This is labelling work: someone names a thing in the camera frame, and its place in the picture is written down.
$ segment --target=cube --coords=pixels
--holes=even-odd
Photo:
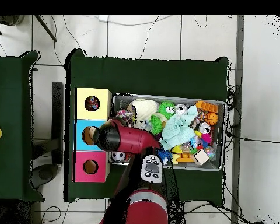
[[[100,128],[107,120],[77,120],[76,151],[102,151],[97,145],[88,145],[83,141],[82,133],[85,128],[95,126]]]
[[[77,151],[74,171],[73,182],[104,183],[110,171],[108,152]]]
[[[79,120],[106,120],[112,94],[108,89],[76,88],[76,117]]]

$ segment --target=gray bin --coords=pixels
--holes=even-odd
[[[211,160],[205,162],[202,166],[196,165],[194,162],[189,163],[179,163],[178,165],[173,165],[175,169],[185,169],[185,170],[201,170],[216,172],[222,168],[223,165],[223,155],[224,155],[224,144],[225,144],[225,129],[226,129],[226,119],[227,119],[227,105],[223,101],[216,100],[202,100],[202,99],[186,99],[186,98],[176,98],[176,97],[164,97],[164,96],[151,96],[142,94],[126,94],[126,93],[116,93],[113,96],[112,103],[112,113],[117,113],[120,109],[127,109],[128,105],[136,99],[148,99],[155,100],[158,103],[165,101],[172,102],[174,104],[188,104],[194,105],[198,101],[203,101],[207,103],[214,104],[218,106],[218,122],[214,125],[214,138],[213,138],[213,148],[216,150],[216,156]],[[117,165],[127,165],[128,163],[114,163]]]

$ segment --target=table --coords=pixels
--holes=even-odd
[[[124,166],[110,166],[105,183],[73,183],[74,88],[107,88],[111,93],[135,93],[221,100],[226,102],[227,58],[216,61],[165,61],[86,57],[74,49],[66,58],[64,200],[112,198]],[[175,170],[181,201],[222,204],[223,169],[217,172]]]

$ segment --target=orange toy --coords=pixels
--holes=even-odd
[[[176,159],[177,162],[194,162],[191,158],[191,153],[178,154],[180,157]]]
[[[218,122],[219,117],[215,113],[207,113],[204,118],[204,121],[207,122],[209,125],[214,125]]]
[[[204,110],[204,111],[211,111],[212,113],[217,113],[218,112],[218,106],[206,103],[204,101],[197,102],[196,107],[198,109],[201,109],[201,110]]]

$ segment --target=green table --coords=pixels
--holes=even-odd
[[[39,53],[0,57],[0,199],[43,200],[30,185],[32,169],[30,70]]]
[[[112,165],[105,183],[73,183],[74,88],[107,88],[135,93],[226,101],[228,59],[164,61],[85,57],[74,49],[67,57],[64,200],[112,198],[124,166]],[[217,172],[175,170],[181,201],[222,204],[223,169]]]

